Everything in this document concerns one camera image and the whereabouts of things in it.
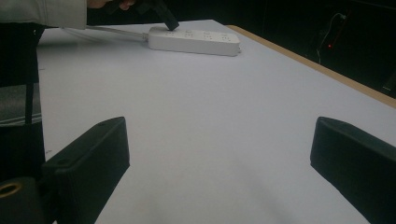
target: power strip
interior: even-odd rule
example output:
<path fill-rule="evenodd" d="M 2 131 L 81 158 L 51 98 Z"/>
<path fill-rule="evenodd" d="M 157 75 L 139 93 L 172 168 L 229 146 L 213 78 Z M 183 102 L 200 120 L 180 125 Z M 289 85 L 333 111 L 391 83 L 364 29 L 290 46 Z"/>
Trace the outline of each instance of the power strip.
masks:
<path fill-rule="evenodd" d="M 152 27 L 148 32 L 151 49 L 236 56 L 240 52 L 239 38 L 233 34 Z"/>

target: table surface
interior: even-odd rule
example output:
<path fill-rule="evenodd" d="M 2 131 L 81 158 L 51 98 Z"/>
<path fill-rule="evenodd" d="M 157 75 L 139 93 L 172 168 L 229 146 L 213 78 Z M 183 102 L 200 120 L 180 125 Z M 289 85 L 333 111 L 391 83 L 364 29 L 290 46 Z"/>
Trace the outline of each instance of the table surface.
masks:
<path fill-rule="evenodd" d="M 340 119 L 396 146 L 396 110 L 215 21 L 180 27 L 234 33 L 242 51 L 152 50 L 90 30 L 41 38 L 47 158 L 126 118 L 132 166 L 97 223 L 368 223 L 310 166 L 315 123 Z"/>

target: hand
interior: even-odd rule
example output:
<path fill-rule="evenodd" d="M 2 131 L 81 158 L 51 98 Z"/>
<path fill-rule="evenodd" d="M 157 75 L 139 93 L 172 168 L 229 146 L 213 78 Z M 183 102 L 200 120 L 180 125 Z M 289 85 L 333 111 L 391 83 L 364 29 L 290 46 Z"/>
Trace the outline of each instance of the hand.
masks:
<path fill-rule="evenodd" d="M 90 8 L 100 8 L 103 7 L 107 2 L 112 0 L 87 0 L 87 7 Z M 135 0 L 122 0 L 120 3 L 120 9 L 128 10 L 128 8 L 133 5 Z"/>

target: white cable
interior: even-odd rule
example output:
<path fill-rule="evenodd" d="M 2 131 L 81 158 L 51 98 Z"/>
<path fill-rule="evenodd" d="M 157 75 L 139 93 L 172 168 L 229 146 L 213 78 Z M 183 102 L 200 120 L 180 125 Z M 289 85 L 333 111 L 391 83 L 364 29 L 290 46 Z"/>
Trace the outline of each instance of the white cable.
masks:
<path fill-rule="evenodd" d="M 131 31 L 122 31 L 122 30 L 117 30 L 117 29 L 112 29 L 112 28 L 107 28 L 107 27 L 101 27 L 101 26 L 86 26 L 86 29 L 89 30 L 97 30 L 97 31 L 106 31 L 106 32 L 111 32 L 111 33 L 116 33 L 120 35 L 131 35 L 133 37 L 142 39 L 144 41 L 147 41 L 148 39 L 148 34 L 140 34 L 140 33 L 135 33 Z"/>
<path fill-rule="evenodd" d="M 341 14 L 339 12 L 332 16 L 332 20 L 330 21 L 329 30 L 327 31 L 326 35 L 323 37 L 320 45 L 317 47 L 317 55 L 319 57 L 319 64 L 321 64 L 321 59 L 320 59 L 321 47 L 323 46 L 324 41 L 326 40 L 327 36 L 329 35 L 330 31 L 332 30 L 332 21 L 334 21 L 336 16 L 340 16 L 342 19 L 345 19 L 347 17 L 346 15 L 343 15 L 343 14 Z"/>

